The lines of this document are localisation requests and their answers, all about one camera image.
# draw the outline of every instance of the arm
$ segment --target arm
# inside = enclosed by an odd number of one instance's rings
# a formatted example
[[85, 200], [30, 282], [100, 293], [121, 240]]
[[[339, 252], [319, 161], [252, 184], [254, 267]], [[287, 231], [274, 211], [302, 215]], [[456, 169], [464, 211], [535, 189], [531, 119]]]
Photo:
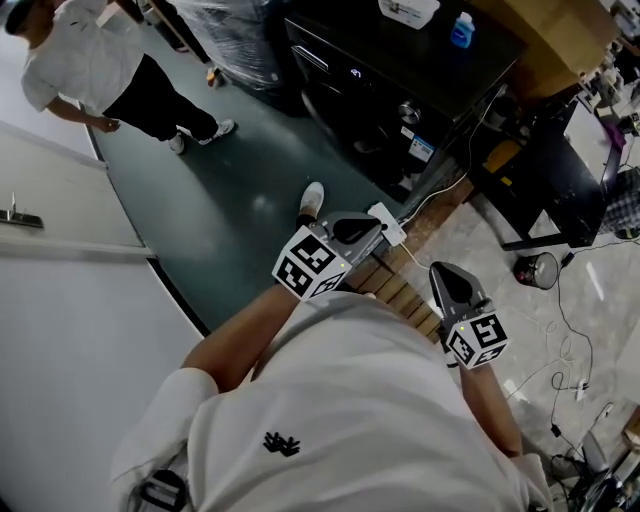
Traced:
[[271, 287], [201, 341], [182, 367], [205, 371], [222, 393], [236, 389], [297, 305], [283, 286]]
[[47, 110], [65, 121], [82, 123], [87, 126], [92, 126], [93, 128], [98, 128], [105, 133], [114, 132], [120, 127], [118, 121], [102, 116], [96, 117], [89, 115], [84, 110], [79, 109], [59, 96], [47, 105]]
[[522, 455], [522, 435], [490, 364], [460, 366], [462, 394], [482, 430], [507, 457]]

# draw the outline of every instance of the wrapped package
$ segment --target wrapped package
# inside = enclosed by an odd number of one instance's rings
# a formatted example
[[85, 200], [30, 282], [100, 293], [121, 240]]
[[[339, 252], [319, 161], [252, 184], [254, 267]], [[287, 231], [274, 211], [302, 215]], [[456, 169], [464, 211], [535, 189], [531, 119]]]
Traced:
[[277, 34], [292, 0], [169, 0], [211, 60], [238, 85], [286, 87], [281, 61], [290, 50]]

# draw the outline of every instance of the wooden plank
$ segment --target wooden plank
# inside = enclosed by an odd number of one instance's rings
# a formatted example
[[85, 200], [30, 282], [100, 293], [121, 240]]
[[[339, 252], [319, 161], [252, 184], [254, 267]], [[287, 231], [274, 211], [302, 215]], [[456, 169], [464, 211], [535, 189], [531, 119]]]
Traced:
[[357, 290], [378, 268], [380, 268], [380, 264], [371, 256], [368, 256], [347, 276], [347, 284]]
[[379, 301], [388, 304], [389, 301], [393, 299], [406, 284], [407, 282], [400, 274], [395, 274], [376, 292], [376, 298]]
[[393, 277], [393, 274], [386, 268], [378, 267], [361, 286], [358, 287], [360, 293], [376, 293], [384, 284]]
[[409, 304], [400, 310], [400, 316], [409, 318], [417, 309], [424, 304], [424, 299], [420, 295], [416, 295]]
[[433, 314], [433, 311], [431, 311], [431, 308], [429, 307], [429, 305], [426, 302], [423, 302], [418, 309], [416, 309], [411, 315], [409, 315], [407, 320], [409, 321], [409, 324], [417, 328], [422, 322], [424, 322], [432, 314]]
[[[472, 190], [473, 185], [469, 179], [464, 179], [457, 187], [439, 195], [426, 206], [411, 223], [405, 226], [407, 239], [404, 244], [407, 249], [411, 252], [421, 249]], [[411, 257], [402, 247], [398, 246], [389, 249], [382, 259], [394, 272], [400, 272], [411, 260]]]
[[435, 313], [431, 313], [419, 326], [418, 330], [428, 336], [440, 324], [440, 317]]
[[396, 294], [396, 296], [389, 301], [389, 306], [400, 313], [402, 311], [402, 308], [406, 307], [408, 304], [414, 301], [416, 297], [419, 298], [419, 295], [416, 293], [413, 287], [407, 283]]
[[433, 343], [434, 345], [437, 345], [438, 342], [440, 341], [440, 335], [438, 334], [438, 331], [436, 329], [434, 329], [433, 331], [431, 331], [430, 334], [427, 334], [427, 338], [429, 339], [429, 341], [431, 341], [431, 343]]

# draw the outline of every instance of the black embroidered logo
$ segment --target black embroidered logo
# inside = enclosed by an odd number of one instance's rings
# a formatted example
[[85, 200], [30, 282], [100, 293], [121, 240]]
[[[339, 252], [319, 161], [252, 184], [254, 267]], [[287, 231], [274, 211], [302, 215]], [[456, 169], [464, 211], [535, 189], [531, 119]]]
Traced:
[[275, 434], [267, 432], [262, 446], [271, 453], [280, 452], [285, 457], [291, 457], [300, 451], [300, 441], [296, 441], [293, 437], [290, 437], [287, 441], [284, 437], [280, 437], [279, 432]]

